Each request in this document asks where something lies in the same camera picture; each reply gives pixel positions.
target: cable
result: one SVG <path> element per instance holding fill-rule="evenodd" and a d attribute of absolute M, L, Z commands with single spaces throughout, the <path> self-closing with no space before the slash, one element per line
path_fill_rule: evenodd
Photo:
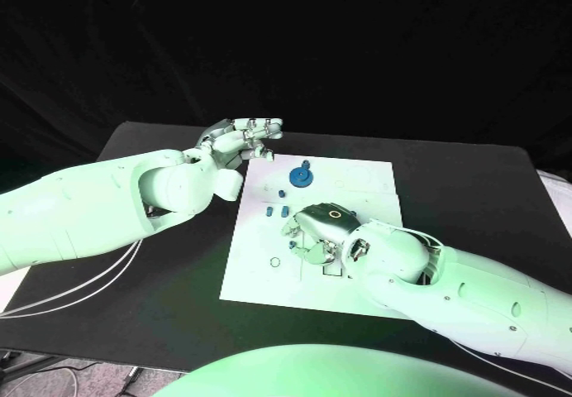
<path fill-rule="evenodd" d="M 520 374 L 519 372 L 508 370 L 504 366 L 500 366 L 498 364 L 494 364 L 493 362 L 490 362 L 485 358 L 483 358 L 478 354 L 474 354 L 472 352 L 470 352 L 455 341 L 452 341 L 449 339 L 449 341 L 457 345 L 457 347 L 459 347 L 471 356 L 475 356 L 481 361 L 484 361 L 487 364 L 490 364 L 491 366 L 496 366 L 497 368 L 500 368 L 501 370 L 504 370 L 506 372 L 510 372 L 511 374 L 516 374 L 517 376 L 521 376 L 523 378 L 532 380 L 536 383 L 540 383 L 542 385 L 552 387 L 555 390 L 560 391 L 563 394 L 566 395 L 572 395 L 572 393 L 569 391 L 566 391 L 565 389 L 560 389 L 557 386 L 550 385 L 549 383 L 543 382 L 542 380 L 537 380 L 534 378 L 532 378 L 530 376 L 526 376 L 523 374 Z"/>
<path fill-rule="evenodd" d="M 392 225 L 392 224 L 389 224 L 389 223 L 386 223 L 386 222 L 382 222 L 379 219 L 370 218 L 370 220 L 372 220 L 373 222 L 382 224 L 383 226 L 392 227 L 392 228 L 396 229 L 396 230 L 403 230 L 405 232 L 418 234 L 421 237 L 429 238 L 429 239 L 438 244 L 438 247 L 439 247 L 439 248 L 444 246 L 444 243 L 442 243 L 434 236 L 429 236 L 426 233 L 419 232 L 418 230 L 413 230 L 413 229 L 408 229 L 406 227 L 400 227 L 400 226 Z"/>
<path fill-rule="evenodd" d="M 75 375 L 75 372 L 70 369 L 63 368 L 63 370 L 69 372 L 69 375 L 72 375 L 72 379 L 73 379 L 73 397 L 78 397 L 78 389 L 79 389 L 78 376 Z"/>
<path fill-rule="evenodd" d="M 66 292 L 62 292 L 60 294 L 53 295 L 50 298 L 43 299 L 43 300 L 37 301 L 37 302 L 33 303 L 33 304 L 26 304 L 21 308 L 9 310 L 7 312 L 1 312 L 1 313 L 0 313 L 0 318 L 1 318 L 3 316 L 7 316 L 9 314 L 21 312 L 21 310 L 30 309 L 30 308 L 39 306 L 40 304 L 46 304 L 47 302 L 52 302 L 55 299 L 62 298 L 62 296 L 69 295 L 69 294 L 70 294 L 72 292 L 75 292 L 78 289 L 82 289 L 86 285 L 89 285 L 94 281 L 96 281 L 96 280 L 98 280 L 98 279 L 117 267 L 117 265 L 118 265 L 118 264 L 122 262 L 122 260 L 125 259 L 128 253 L 134 250 L 134 246 L 135 246 L 135 245 L 137 245 L 137 242 L 134 242 L 134 243 L 131 244 L 131 247 L 128 248 L 127 252 L 122 254 L 122 257 L 121 257 L 121 258 L 117 260 L 117 262 L 109 266 L 109 268 L 108 268 L 102 273 L 99 273 L 89 281 L 86 281 L 82 285 L 78 285 L 76 287 L 73 287 L 72 289 L 69 289 Z"/>
<path fill-rule="evenodd" d="M 92 364 L 89 364 L 83 368 L 76 368 L 75 366 L 55 366 L 53 368 L 47 368 L 47 370 L 39 370 L 39 371 L 32 372 L 32 373 L 33 374 L 40 374 L 42 372 L 49 372 L 49 371 L 56 371 L 56 370 L 72 370 L 72 371 L 76 371 L 76 372 L 82 372 L 88 368 L 91 368 L 92 366 L 96 366 L 98 364 L 101 364 L 101 363 L 99 362 L 94 362 Z"/>
<path fill-rule="evenodd" d="M 556 371 L 560 372 L 572 380 L 572 375 L 570 374 L 568 374 L 565 371 L 560 371 L 560 370 L 556 370 Z"/>
<path fill-rule="evenodd" d="M 119 273 L 117 274 L 117 276 L 111 279 L 111 281 L 95 291 L 92 292 L 88 296 L 85 296 L 83 298 L 75 300 L 73 302 L 70 302 L 69 304 L 65 304 L 63 306 L 59 306 L 53 309 L 45 310 L 43 312 L 36 312 L 36 313 L 29 313 L 29 314 L 19 314 L 17 316 L 6 316 L 4 314 L 0 314 L 0 320 L 6 319 L 6 318 L 21 318 L 21 317 L 30 317 L 30 316 L 37 316 L 39 314 L 45 314 L 49 312 L 55 312 L 56 310 L 69 308 L 70 306 L 73 306 L 75 304 L 78 304 L 79 302 L 83 302 L 83 300 L 89 299 L 94 295 L 96 295 L 114 282 L 115 280 L 119 278 L 119 276 L 122 275 L 122 272 L 127 270 L 128 265 L 131 264 L 131 261 L 134 260 L 134 256 L 137 255 L 137 251 L 140 250 L 140 246 L 141 246 L 143 240 L 140 240 L 135 244 L 137 247 L 134 249 L 134 254 L 125 264 L 125 267 L 121 269 Z"/>
<path fill-rule="evenodd" d="M 73 380 L 73 397 L 78 397 L 78 390 L 79 390 L 79 382 L 78 382 L 78 376 L 73 374 L 73 371 L 69 370 L 68 368 L 63 368 L 66 371 L 69 371 L 69 374 L 72 375 L 72 380 Z M 9 391 L 9 394 L 4 397 L 10 397 L 11 393 L 16 391 L 16 389 L 37 375 L 34 372 L 16 386 L 14 388 Z"/>

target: blue object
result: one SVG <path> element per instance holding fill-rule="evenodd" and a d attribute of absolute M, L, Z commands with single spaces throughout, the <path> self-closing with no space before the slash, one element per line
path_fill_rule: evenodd
<path fill-rule="evenodd" d="M 294 168 L 289 171 L 289 183 L 297 188 L 305 188 L 314 181 L 313 171 L 310 170 L 310 161 L 301 162 L 301 167 Z"/>

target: black curtain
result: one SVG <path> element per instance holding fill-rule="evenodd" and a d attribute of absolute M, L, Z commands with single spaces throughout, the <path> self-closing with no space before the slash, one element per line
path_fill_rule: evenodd
<path fill-rule="evenodd" d="M 127 120 L 282 117 L 570 168 L 568 0 L 317 4 L 4 2 L 0 188 L 94 161 Z"/>

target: black tabletop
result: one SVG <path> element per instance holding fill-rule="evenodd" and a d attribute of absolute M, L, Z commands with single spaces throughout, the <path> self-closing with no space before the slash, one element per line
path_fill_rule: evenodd
<path fill-rule="evenodd" d="M 127 122 L 99 160 L 184 150 L 202 130 Z M 390 161 L 403 225 L 572 293 L 572 241 L 520 148 L 310 133 L 285 133 L 266 143 L 279 154 Z M 238 170 L 245 174 L 246 165 Z M 340 344 L 423 358 L 527 395 L 549 392 L 478 361 L 412 321 L 220 300 L 236 215 L 238 202 L 215 197 L 203 213 L 143 242 L 125 274 L 101 294 L 58 312 L 0 322 L 0 347 L 191 371 L 259 347 Z M 108 225 L 121 227 L 112 218 Z M 10 308 L 88 280 L 124 251 L 32 268 Z M 63 301 L 96 290 L 114 274 Z M 487 358 L 569 387 L 546 367 Z"/>

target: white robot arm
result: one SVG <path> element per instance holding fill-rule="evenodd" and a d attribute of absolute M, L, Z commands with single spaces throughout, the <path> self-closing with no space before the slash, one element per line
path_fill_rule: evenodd
<path fill-rule="evenodd" d="M 292 253 L 315 265 L 338 257 L 373 304 L 471 349 L 572 373 L 569 294 L 421 232 L 373 219 L 360 224 L 336 204 L 292 216 L 282 234 L 300 231 L 318 243 Z"/>
<path fill-rule="evenodd" d="M 109 252 L 191 219 L 212 196 L 233 201 L 242 159 L 266 158 L 278 118 L 223 120 L 196 147 L 68 168 L 0 195 L 0 275 Z"/>

